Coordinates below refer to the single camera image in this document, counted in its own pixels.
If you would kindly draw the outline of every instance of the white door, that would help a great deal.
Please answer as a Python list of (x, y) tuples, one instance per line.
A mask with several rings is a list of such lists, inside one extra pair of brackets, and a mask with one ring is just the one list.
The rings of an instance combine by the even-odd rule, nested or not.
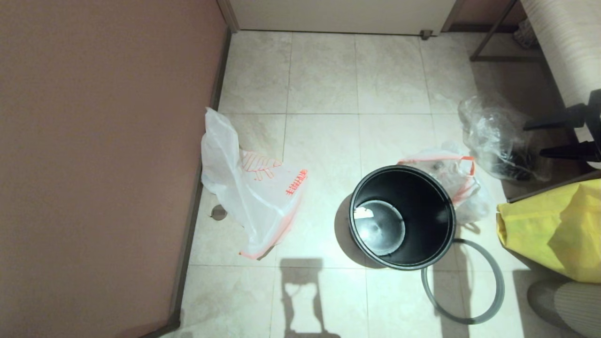
[(229, 0), (240, 29), (440, 33), (455, 0)]

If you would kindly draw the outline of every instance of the plastic bag with orange print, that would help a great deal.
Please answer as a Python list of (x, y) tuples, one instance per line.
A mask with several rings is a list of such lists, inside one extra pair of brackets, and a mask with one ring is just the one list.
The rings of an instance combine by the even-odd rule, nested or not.
[(290, 230), (307, 171), (240, 150), (238, 134), (222, 114), (207, 108), (205, 119), (201, 180), (244, 227), (248, 244), (240, 254), (258, 259)]
[(439, 149), (423, 150), (398, 164), (420, 169), (438, 180), (453, 201), (457, 222), (473, 223), (490, 214), (493, 203), (475, 176), (474, 158), (459, 152), (456, 144), (443, 143)]

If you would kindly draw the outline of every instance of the floor drain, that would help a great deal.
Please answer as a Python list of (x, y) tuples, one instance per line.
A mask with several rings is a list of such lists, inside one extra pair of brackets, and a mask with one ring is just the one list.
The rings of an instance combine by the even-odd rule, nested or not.
[(223, 220), (227, 216), (227, 211), (225, 211), (224, 207), (221, 204), (216, 205), (211, 211), (211, 218), (216, 221)]

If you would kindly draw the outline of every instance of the gray rubber ring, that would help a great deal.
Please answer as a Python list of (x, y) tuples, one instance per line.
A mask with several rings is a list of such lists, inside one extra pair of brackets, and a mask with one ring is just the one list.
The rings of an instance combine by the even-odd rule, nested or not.
[(490, 264), (492, 272), (495, 275), (496, 293), (495, 299), (492, 301), (492, 304), (490, 305), (488, 310), (486, 310), (482, 315), (473, 318), (461, 318), (454, 316), (445, 309), (443, 309), (440, 306), (440, 304), (438, 304), (436, 299), (434, 299), (434, 295), (432, 294), (432, 291), (430, 290), (430, 285), (428, 284), (427, 268), (421, 270), (421, 283), (424, 285), (424, 291), (426, 292), (426, 295), (428, 296), (428, 299), (430, 300), (432, 305), (434, 305), (436, 311), (440, 312), (442, 315), (454, 322), (466, 325), (481, 324), (483, 322), (488, 321), (490, 318), (493, 318), (496, 315), (496, 313), (499, 312), (501, 305), (503, 305), (503, 299), (505, 298), (505, 281), (503, 280), (503, 273), (501, 272), (501, 268), (499, 267), (495, 259), (492, 257), (492, 255), (488, 251), (486, 251), (482, 246), (462, 238), (453, 239), (453, 243), (466, 244), (476, 249), (479, 253), (482, 254), (482, 256), (484, 256), (484, 258)]

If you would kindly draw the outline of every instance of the tile floor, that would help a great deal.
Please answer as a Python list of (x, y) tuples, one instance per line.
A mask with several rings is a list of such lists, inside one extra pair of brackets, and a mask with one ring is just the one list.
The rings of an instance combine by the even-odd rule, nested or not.
[[(562, 337), (525, 298), (528, 286), (550, 273), (501, 247), (494, 215), (457, 231), (485, 246), (504, 272), (503, 307), (481, 325), (442, 318), (419, 272), (372, 268), (345, 237), (347, 196), (362, 176), (443, 141), (463, 145), (460, 100), (496, 90), (529, 114), (552, 109), (538, 65), (469, 62), (482, 37), (235, 34), (219, 110), (243, 149), (305, 166), (309, 186), (292, 231), (260, 261), (237, 254), (244, 230), (231, 217), (211, 219), (218, 201), (203, 191), (183, 323), (171, 336), (278, 338), (293, 330), (314, 333), (302, 337)], [(489, 49), (522, 53), (506, 35)], [(505, 202), (501, 182), (479, 175), (495, 201)], [(476, 252), (453, 248), (431, 270), (449, 311), (475, 316), (492, 301), (493, 275)]]

